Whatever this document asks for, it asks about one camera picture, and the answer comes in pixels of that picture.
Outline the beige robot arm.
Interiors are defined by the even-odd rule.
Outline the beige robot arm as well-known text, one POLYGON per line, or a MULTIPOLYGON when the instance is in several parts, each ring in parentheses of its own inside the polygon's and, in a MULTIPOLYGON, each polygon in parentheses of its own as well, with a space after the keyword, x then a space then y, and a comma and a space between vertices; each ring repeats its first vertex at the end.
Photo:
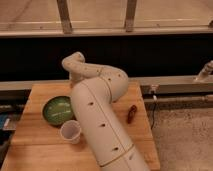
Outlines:
POLYGON ((71 106, 101 171, 150 171, 142 153, 116 117, 111 103, 128 89, 119 68, 85 62, 81 52, 62 60, 69 72, 71 106))

